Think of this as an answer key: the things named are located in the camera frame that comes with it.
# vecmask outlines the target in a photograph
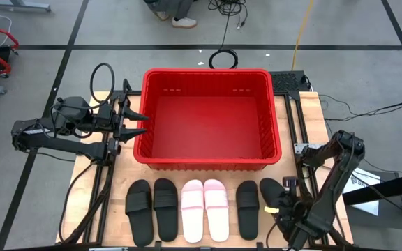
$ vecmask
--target gray pants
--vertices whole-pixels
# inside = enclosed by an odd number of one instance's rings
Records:
[[[151,11],[165,11],[167,14],[177,19],[187,17],[188,10],[192,6],[193,0],[159,0],[155,3],[149,3]]]

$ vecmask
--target black slide sandal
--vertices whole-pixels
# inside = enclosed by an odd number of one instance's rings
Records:
[[[178,235],[178,191],[172,181],[160,178],[154,183],[154,210],[162,241],[173,241]]]
[[[151,212],[151,189],[146,180],[131,184],[125,198],[125,214],[130,218],[134,244],[138,247],[153,241],[153,218]]]
[[[238,210],[238,228],[240,235],[247,241],[258,236],[258,189],[254,181],[244,181],[237,188],[235,197]]]
[[[284,194],[285,188],[272,178],[264,178],[260,181],[260,192],[268,207],[278,208],[278,198]]]

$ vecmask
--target white sneaker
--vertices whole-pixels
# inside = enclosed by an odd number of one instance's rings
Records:
[[[172,25],[174,28],[190,29],[195,27],[196,24],[197,24],[196,20],[190,19],[188,17],[181,18],[179,21],[172,20]]]
[[[153,12],[161,21],[166,21],[170,16],[165,11]]]

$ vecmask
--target red plastic basket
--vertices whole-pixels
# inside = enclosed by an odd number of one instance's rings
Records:
[[[134,156],[152,169],[260,170],[281,157],[265,70],[149,70],[140,113]]]

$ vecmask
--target wooden tabletop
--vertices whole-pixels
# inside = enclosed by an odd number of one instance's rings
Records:
[[[107,92],[98,92],[96,97],[103,99]],[[304,113],[306,130],[308,138],[311,143],[326,143],[328,142],[327,129],[320,107],[318,94],[315,92],[301,93],[301,105]],[[140,106],[140,96],[130,96],[131,109],[138,111]],[[156,171],[150,169],[148,166],[138,163],[133,157],[133,139],[122,144],[121,154],[117,156],[116,166],[114,168],[114,178],[112,181],[110,202],[108,206],[105,234],[103,237],[104,246],[135,246],[131,235],[130,223],[128,216],[125,215],[125,196],[130,185],[138,180],[145,179],[149,182],[150,187],[153,187],[154,181],[158,178],[168,178],[177,187],[179,197],[181,196],[182,186],[191,179],[199,179],[202,182],[209,178],[215,178],[221,181],[227,191],[229,200],[229,225],[230,235],[227,241],[222,243],[214,242],[209,235],[209,225],[207,223],[207,214],[204,214],[204,236],[199,243],[190,244],[184,240],[182,235],[181,213],[179,212],[179,233],[176,240],[169,243],[163,243],[163,247],[200,247],[212,246],[218,248],[254,248],[256,242],[265,242],[265,238],[269,228],[273,225],[274,220],[270,214],[265,213],[262,209],[259,215],[259,234],[254,241],[245,241],[239,235],[237,207],[235,203],[235,193],[238,185],[246,180],[254,180],[257,184],[262,178],[273,178],[279,183],[282,182],[284,176],[296,176],[294,156],[291,146],[290,129],[288,127],[288,120],[283,97],[274,97],[276,106],[276,115],[278,123],[278,131],[280,133],[280,141],[282,148],[282,158],[275,165],[268,165],[262,171],[257,172],[219,172],[219,171]],[[91,100],[91,105],[95,105],[94,100]],[[295,120],[296,133],[298,142],[302,142],[300,136],[299,123],[295,104],[292,101],[292,111]],[[125,120],[127,128],[136,128],[137,122]],[[102,140],[102,135],[94,133],[87,139],[82,141],[85,143],[99,142]],[[72,179],[74,179],[87,165],[89,160],[85,157],[78,156],[73,170]],[[333,162],[331,159],[326,161],[326,166],[331,167]],[[92,186],[94,182],[96,168],[90,169],[84,176],[82,176],[74,185],[68,200],[68,207],[63,222],[63,235],[64,238],[78,225],[88,210],[89,198],[91,196]],[[325,182],[329,170],[319,168],[315,173],[319,188]],[[265,203],[261,194],[259,193],[260,208],[264,208]],[[353,242],[350,225],[345,212],[345,206],[342,197],[339,198],[336,205],[338,216],[341,219],[345,237],[347,241]],[[154,233],[155,241],[159,241],[158,227],[156,223],[156,214],[153,213],[154,220]],[[98,226],[99,215],[94,217],[93,231],[91,231],[91,241],[96,240],[96,230]],[[337,221],[334,221],[334,226],[339,229]],[[272,248],[286,247],[287,242],[283,239],[281,232],[275,228],[269,238],[269,246]]]

